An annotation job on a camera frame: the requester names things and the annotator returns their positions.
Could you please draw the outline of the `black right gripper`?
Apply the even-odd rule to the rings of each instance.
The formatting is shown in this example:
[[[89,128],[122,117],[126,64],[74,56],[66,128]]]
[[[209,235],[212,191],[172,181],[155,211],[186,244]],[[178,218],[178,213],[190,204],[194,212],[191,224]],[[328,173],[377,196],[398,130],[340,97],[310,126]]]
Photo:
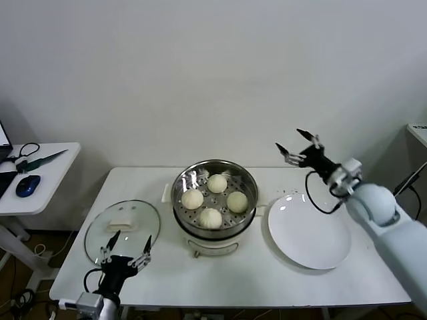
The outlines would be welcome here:
[[[320,143],[318,135],[313,135],[309,131],[297,129],[297,132],[310,145],[298,154],[290,153],[279,143],[275,143],[284,161],[290,165],[299,165],[299,167],[312,168],[327,183],[331,175],[336,171],[336,163],[327,158],[324,154],[324,146]]]

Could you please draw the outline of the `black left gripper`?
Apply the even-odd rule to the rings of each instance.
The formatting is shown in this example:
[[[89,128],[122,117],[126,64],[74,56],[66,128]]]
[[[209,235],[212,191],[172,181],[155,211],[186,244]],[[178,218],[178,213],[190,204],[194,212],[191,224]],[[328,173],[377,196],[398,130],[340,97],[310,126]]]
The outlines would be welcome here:
[[[121,235],[118,230],[108,240],[107,245],[100,248],[101,270],[104,278],[99,286],[101,293],[120,293],[124,282],[137,275],[137,269],[143,269],[151,262],[151,239],[150,235],[142,253],[136,257],[112,255],[111,252]]]

